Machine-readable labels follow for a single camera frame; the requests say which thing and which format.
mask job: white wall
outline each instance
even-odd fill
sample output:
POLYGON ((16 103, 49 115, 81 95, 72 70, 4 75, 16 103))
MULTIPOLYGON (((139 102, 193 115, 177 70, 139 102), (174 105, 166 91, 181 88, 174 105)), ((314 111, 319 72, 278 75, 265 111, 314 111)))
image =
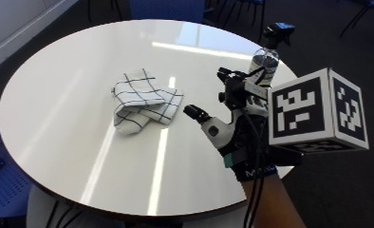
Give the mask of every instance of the white wall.
POLYGON ((0 64, 78 0, 0 0, 0 64))

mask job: dark floor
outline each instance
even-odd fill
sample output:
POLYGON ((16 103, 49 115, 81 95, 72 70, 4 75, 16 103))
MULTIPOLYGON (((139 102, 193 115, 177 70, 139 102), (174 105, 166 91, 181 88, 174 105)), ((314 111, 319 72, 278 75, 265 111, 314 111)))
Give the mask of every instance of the dark floor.
MULTIPOLYGON (((214 19, 219 10, 211 1, 214 19)), ((122 14, 129 18, 126 3, 122 14)), ((265 23, 286 22, 297 27, 291 47, 281 46, 282 60, 298 76, 332 67, 362 88, 370 150, 352 153, 310 155, 302 166, 285 178, 286 189, 310 228, 374 227, 374 9, 342 39, 339 32, 360 9, 360 4, 340 0, 269 0, 265 23)), ((110 1, 94 1, 93 22, 88 22, 86 1, 81 0, 65 15, 0 66, 0 95, 22 62, 50 42, 66 34, 117 20, 110 1)), ((257 41, 251 14, 242 11, 226 30, 257 41)), ((22 227, 14 219, 10 227, 22 227)))

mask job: robotic hand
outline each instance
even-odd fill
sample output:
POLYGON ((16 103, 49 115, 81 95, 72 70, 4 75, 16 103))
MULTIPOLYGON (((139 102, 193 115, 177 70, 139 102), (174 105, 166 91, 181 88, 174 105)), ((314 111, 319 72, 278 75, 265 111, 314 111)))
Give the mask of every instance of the robotic hand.
POLYGON ((223 158, 225 167, 235 172, 237 180, 251 181, 275 174, 275 165, 298 165, 302 154, 267 145, 265 88, 246 83, 247 75, 238 71, 221 68, 217 76, 225 84, 225 92, 218 98, 231 110, 231 122, 223 123, 193 104, 185 107, 185 113, 201 124, 223 158))

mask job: human arm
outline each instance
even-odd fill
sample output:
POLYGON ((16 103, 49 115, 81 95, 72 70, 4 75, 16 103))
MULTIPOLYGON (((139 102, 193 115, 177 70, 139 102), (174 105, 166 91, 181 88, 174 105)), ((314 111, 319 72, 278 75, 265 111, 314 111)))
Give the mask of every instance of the human arm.
MULTIPOLYGON (((247 199, 250 199, 251 196, 253 184, 253 180, 241 182, 247 199)), ((277 174, 263 178, 262 197, 259 208, 255 214, 254 224, 255 228, 306 227, 290 201, 283 183, 277 174)))

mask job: cable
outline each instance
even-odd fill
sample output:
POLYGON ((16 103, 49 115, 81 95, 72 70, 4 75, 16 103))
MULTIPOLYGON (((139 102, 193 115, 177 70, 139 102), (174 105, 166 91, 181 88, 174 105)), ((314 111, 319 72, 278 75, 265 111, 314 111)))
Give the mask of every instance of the cable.
POLYGON ((62 219, 64 219, 65 215, 70 212, 70 210, 72 210, 72 207, 69 207, 69 208, 64 211, 64 213, 62 213, 62 215, 61 215, 61 218, 60 218, 60 220, 58 220, 58 223, 57 223, 56 228, 60 228, 61 223, 62 223, 62 219))
MULTIPOLYGON (((263 154, 262 154, 262 165, 261 165, 261 169, 263 169, 265 167, 265 158, 263 158, 263 154)), ((262 185, 263 185, 263 174, 259 171, 259 176, 261 176, 261 186, 259 186, 259 193, 255 199, 255 204, 254 204, 254 208, 253 208, 253 212, 251 212, 251 218, 250 218, 250 222, 249 222, 249 227, 253 226, 253 222, 254 222, 254 217, 255 217, 255 213, 258 211, 259 208, 259 204, 261 204, 261 197, 262 197, 262 185)))
POLYGON ((49 228, 52 218, 53 218, 53 216, 56 214, 56 211, 57 211, 58 204, 60 204, 60 202, 56 200, 56 203, 53 204, 52 212, 50 212, 50 215, 49 215, 49 218, 48 218, 48 221, 46 221, 45 228, 49 228))
POLYGON ((250 196, 249 206, 247 206, 247 210, 246 210, 246 214, 245 214, 245 220, 243 220, 243 228, 245 227, 251 228, 251 225, 253 225, 253 222, 254 222, 255 213, 257 213, 257 209, 259 207, 261 196, 262 196, 263 175, 262 175, 261 170, 263 170, 263 167, 265 167, 265 157, 263 157, 263 153, 262 153, 262 140, 261 140, 261 136, 262 136, 262 133, 263 133, 263 128, 266 126, 267 119, 265 119, 265 121, 262 123, 262 132, 261 132, 261 135, 259 135, 259 133, 257 131, 257 128, 254 127, 254 124, 253 124, 253 122, 250 120, 250 117, 249 117, 247 113, 245 112, 245 110, 242 108, 239 109, 239 112, 241 112, 243 118, 246 119, 246 121, 247 121, 247 123, 250 125, 251 131, 254 133, 254 137, 257 138, 257 142, 258 142, 257 158, 255 158, 255 165, 254 165, 254 170, 255 170, 255 172, 254 172, 255 173, 255 175, 254 175, 254 183, 253 183, 251 196, 250 196), (250 214, 250 209, 251 209, 251 206, 253 206, 253 200, 254 200, 254 196, 255 196, 255 192, 257 192, 257 178, 261 178, 259 193, 258 193, 258 196, 257 196, 254 209, 251 211, 249 226, 246 226, 247 219, 249 219, 249 214, 250 214))
POLYGON ((254 200, 254 196, 255 196, 255 192, 257 192, 257 176, 258 176, 258 170, 259 170, 259 159, 261 159, 261 148, 262 148, 262 141, 261 141, 261 136, 259 133, 253 125, 253 122, 250 120, 250 117, 247 115, 247 113, 245 112, 245 110, 241 108, 239 112, 243 116, 243 118, 246 119, 249 125, 250 125, 250 129, 253 131, 254 137, 257 139, 257 158, 255 158, 255 165, 254 165, 254 182, 253 182, 253 189, 251 189, 251 196, 250 196, 250 200, 249 200, 249 206, 247 206, 247 210, 246 210, 246 214, 245 214, 245 220, 243 220, 243 228, 247 227, 247 219, 249 219, 249 214, 250 214, 250 210, 251 210, 251 206, 253 206, 253 200, 254 200))
POLYGON ((62 228, 66 228, 66 226, 73 222, 73 220, 82 214, 84 212, 80 211, 78 213, 76 213, 76 215, 72 217, 72 219, 65 223, 65 225, 62 226, 62 228))

